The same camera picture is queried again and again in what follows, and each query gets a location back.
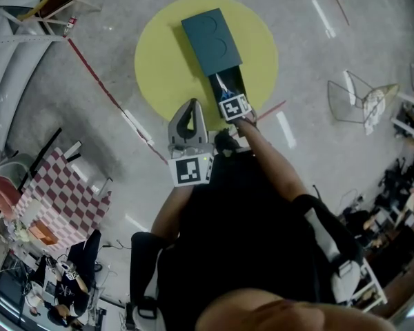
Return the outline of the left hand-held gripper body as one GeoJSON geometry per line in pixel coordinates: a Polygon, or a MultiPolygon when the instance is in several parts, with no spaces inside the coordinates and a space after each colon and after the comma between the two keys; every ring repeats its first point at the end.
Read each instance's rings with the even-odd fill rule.
{"type": "Polygon", "coordinates": [[[175,187],[209,184],[214,163],[214,145],[169,146],[168,166],[175,187]]]}

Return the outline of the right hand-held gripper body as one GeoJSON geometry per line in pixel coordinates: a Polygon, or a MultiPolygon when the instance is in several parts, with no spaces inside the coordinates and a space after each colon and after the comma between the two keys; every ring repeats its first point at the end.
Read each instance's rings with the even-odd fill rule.
{"type": "Polygon", "coordinates": [[[219,110],[227,124],[236,124],[236,121],[246,121],[257,127],[257,115],[245,94],[237,94],[222,99],[219,102],[219,110]]]}

